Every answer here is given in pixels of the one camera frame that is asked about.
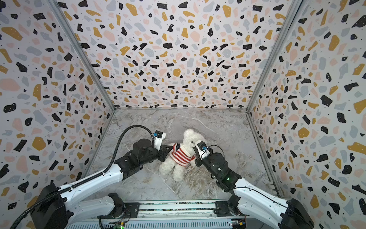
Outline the red white striped sweater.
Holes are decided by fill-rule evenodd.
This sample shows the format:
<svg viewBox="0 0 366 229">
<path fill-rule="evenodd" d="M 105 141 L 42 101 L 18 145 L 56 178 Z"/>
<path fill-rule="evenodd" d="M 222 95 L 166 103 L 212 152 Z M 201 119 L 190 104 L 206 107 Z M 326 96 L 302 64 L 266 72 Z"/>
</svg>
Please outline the red white striped sweater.
<svg viewBox="0 0 366 229">
<path fill-rule="evenodd" d="M 181 147 L 180 144 L 175 143 L 173 145 L 173 151 L 170 153 L 170 158 L 178 165 L 187 167 L 192 161 L 195 160 L 195 155 L 188 156 Z"/>
</svg>

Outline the white plush teddy bear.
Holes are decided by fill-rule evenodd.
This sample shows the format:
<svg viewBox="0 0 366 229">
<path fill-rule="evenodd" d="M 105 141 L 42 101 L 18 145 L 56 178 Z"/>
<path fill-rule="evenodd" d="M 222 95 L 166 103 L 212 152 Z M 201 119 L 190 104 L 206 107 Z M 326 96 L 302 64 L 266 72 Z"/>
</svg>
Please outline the white plush teddy bear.
<svg viewBox="0 0 366 229">
<path fill-rule="evenodd" d="M 193 149 L 195 142 L 204 141 L 205 138 L 193 129 L 187 129 L 184 132 L 184 138 L 181 143 L 173 144 L 173 149 L 167 156 L 165 162 L 159 167 L 161 175 L 172 174 L 172 178 L 176 182 L 183 181 L 186 169 L 191 165 L 194 167 L 196 159 Z"/>
</svg>

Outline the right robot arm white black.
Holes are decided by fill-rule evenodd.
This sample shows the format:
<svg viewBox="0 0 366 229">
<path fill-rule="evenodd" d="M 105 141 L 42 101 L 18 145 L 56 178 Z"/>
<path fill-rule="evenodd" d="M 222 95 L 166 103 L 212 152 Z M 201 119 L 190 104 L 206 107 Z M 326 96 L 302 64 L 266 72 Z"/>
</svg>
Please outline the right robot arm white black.
<svg viewBox="0 0 366 229">
<path fill-rule="evenodd" d="M 217 186 L 230 193 L 228 208 L 233 215 L 249 215 L 274 229 L 313 229 L 314 222 L 296 199 L 275 197 L 251 184 L 228 167 L 220 153 L 196 151 L 195 164 L 204 166 Z"/>
</svg>

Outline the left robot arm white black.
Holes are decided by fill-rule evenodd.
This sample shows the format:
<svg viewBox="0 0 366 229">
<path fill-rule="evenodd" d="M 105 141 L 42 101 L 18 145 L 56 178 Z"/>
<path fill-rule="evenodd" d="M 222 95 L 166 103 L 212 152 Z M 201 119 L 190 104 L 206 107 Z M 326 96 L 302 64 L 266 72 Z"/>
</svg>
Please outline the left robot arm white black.
<svg viewBox="0 0 366 229">
<path fill-rule="evenodd" d="M 156 149 L 148 139 L 134 143 L 133 149 L 118 158 L 107 171 L 99 171 L 79 182 L 56 187 L 46 186 L 39 200 L 46 201 L 31 211 L 30 216 L 37 229 L 64 229 L 85 219 L 106 216 L 108 218 L 131 217 L 125 202 L 117 193 L 99 199 L 86 198 L 103 188 L 123 181 L 139 172 L 145 164 L 159 160 L 164 162 L 173 147 L 159 144 Z"/>
</svg>

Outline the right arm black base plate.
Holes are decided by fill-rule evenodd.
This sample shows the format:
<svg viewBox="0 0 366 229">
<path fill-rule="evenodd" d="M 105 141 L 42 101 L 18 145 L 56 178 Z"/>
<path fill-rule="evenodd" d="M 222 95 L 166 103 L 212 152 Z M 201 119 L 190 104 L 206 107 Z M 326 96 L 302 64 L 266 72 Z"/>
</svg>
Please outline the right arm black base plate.
<svg viewBox="0 0 366 229">
<path fill-rule="evenodd" d="M 218 217 L 244 217 L 248 216 L 246 214 L 241 213 L 237 207 L 234 207 L 233 204 L 229 203 L 228 200 L 225 201 L 216 201 L 215 208 L 213 210 L 214 214 Z"/>
</svg>

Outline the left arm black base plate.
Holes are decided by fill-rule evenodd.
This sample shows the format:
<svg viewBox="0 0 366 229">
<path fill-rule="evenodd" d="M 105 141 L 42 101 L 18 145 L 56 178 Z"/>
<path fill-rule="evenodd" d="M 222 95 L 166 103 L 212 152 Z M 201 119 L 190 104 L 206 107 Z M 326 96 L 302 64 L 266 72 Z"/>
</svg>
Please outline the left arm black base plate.
<svg viewBox="0 0 366 229">
<path fill-rule="evenodd" d="M 118 205 L 108 215 L 101 216 L 101 219 L 135 219 L 138 216 L 140 208 L 139 202 L 127 202 L 124 205 Z"/>
</svg>

